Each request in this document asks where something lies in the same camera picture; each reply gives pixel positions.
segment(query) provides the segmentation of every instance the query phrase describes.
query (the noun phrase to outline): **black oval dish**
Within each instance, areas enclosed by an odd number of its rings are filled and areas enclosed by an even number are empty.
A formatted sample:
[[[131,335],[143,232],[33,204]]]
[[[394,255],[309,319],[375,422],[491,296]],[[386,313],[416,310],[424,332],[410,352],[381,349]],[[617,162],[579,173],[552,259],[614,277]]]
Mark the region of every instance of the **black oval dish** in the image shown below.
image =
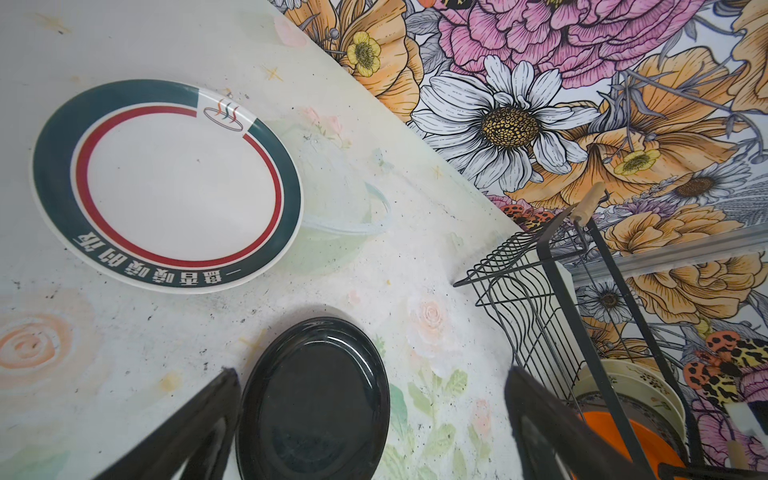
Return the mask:
[[[389,428],[384,364],[359,328],[309,319],[267,347],[237,430],[244,480],[368,479]]]

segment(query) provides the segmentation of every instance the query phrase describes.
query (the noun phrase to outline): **black wire rack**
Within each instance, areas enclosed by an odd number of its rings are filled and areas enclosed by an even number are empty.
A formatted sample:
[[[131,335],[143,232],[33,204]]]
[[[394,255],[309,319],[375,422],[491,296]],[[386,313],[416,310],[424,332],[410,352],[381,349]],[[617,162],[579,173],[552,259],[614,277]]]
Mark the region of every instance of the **black wire rack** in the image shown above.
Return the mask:
[[[606,192],[600,203],[608,198]],[[592,337],[601,334],[595,330],[603,329],[603,333],[607,334],[612,329],[614,336],[619,335],[620,344],[612,349],[612,358],[643,366],[647,366],[649,361],[655,362],[667,384],[680,398],[685,410],[687,430],[687,438],[682,439],[687,452],[682,447],[681,457],[686,466],[698,468],[697,471],[708,468],[703,461],[696,419],[685,402],[667,357],[616,267],[597,225],[588,216],[585,225],[580,225],[579,220],[571,220],[569,216],[574,208],[572,206],[563,210],[537,230],[512,235],[468,270],[466,278],[454,283],[454,286],[472,285],[478,297],[475,305],[482,307],[506,335],[512,348],[513,365],[522,367],[579,413],[581,405],[573,388],[579,371],[584,366],[588,367],[600,390],[601,401],[613,416],[632,462],[650,473],[650,464],[622,409],[622,401],[626,399],[620,400],[614,391],[601,362],[601,352],[598,352],[592,341]],[[576,306],[573,285],[568,285],[564,280],[567,278],[569,282],[570,275],[562,274],[566,270],[560,262],[579,262],[589,273],[587,260],[588,257],[592,259],[596,252],[611,273],[631,312],[632,322],[643,336],[644,344],[638,343],[636,339],[621,337],[621,329],[617,329],[620,319],[611,319],[611,323],[605,323],[604,326],[585,325]],[[695,478],[695,475],[691,474],[688,478]]]

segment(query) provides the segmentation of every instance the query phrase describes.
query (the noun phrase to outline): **rack handle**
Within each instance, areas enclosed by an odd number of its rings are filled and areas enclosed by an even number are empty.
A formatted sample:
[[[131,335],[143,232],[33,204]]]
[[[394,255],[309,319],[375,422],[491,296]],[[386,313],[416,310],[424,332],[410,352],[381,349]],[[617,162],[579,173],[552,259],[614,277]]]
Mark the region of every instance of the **rack handle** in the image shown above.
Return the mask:
[[[572,210],[571,220],[573,223],[576,223],[581,227],[586,225],[589,219],[592,218],[592,215],[594,215],[594,211],[598,208],[598,204],[604,196],[604,192],[604,182],[597,182],[595,185],[592,185],[592,188],[589,189],[586,195],[584,195],[584,198],[582,198],[576,205],[576,208]]]

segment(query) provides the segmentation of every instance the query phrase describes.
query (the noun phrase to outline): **white chinese character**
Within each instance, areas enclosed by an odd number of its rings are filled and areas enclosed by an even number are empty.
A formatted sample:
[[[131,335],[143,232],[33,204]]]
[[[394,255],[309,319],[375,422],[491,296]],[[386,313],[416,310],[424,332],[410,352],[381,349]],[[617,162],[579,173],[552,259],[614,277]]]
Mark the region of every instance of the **white chinese character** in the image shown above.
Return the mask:
[[[181,272],[182,285],[197,285],[197,272]]]
[[[213,272],[203,272],[205,277],[205,283],[219,283],[221,281],[221,270],[214,270]]]
[[[101,238],[96,237],[96,234],[93,232],[90,232],[88,235],[78,235],[78,239],[80,240],[78,245],[83,247],[83,250],[86,252],[92,252],[97,248],[104,246],[104,242],[101,241]]]
[[[163,270],[161,268],[158,268],[157,270],[154,271],[154,275],[152,276],[152,281],[155,283],[173,283],[174,275],[168,270]]]
[[[142,262],[132,260],[131,265],[125,267],[126,275],[138,275],[141,277],[147,276],[149,268],[145,267]]]
[[[117,253],[112,248],[107,248],[101,255],[98,256],[102,263],[106,263],[109,266],[119,266],[128,257],[122,253]]]

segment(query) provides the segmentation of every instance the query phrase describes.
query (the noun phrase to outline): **white table surface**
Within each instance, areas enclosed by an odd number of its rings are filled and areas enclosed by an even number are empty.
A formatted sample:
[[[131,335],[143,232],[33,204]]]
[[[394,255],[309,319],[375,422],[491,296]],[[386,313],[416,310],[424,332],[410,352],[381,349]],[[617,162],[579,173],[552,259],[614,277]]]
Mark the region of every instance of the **white table surface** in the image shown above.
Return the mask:
[[[285,328],[329,314],[383,346],[404,394],[415,451],[403,455],[408,441],[390,426],[403,475],[383,462],[377,478],[423,478],[423,467],[462,478],[462,459],[466,478],[520,478],[502,394],[510,347],[472,288],[451,287],[518,228],[314,44],[285,46],[275,30],[284,21],[266,0],[0,2],[0,338],[55,316],[73,339],[55,340],[56,356],[34,367],[0,356],[0,478],[90,478],[222,367],[244,382]],[[337,116],[352,169],[389,199],[392,225],[341,260],[297,243],[305,250],[220,293],[155,293],[98,273],[43,222],[31,149],[69,98],[127,78],[231,93],[267,123],[307,107]],[[413,338],[428,302],[442,321],[432,353]],[[409,384],[429,395],[430,370],[445,378],[427,415]],[[428,448],[451,431],[449,447]],[[233,457],[225,477],[239,478]]]

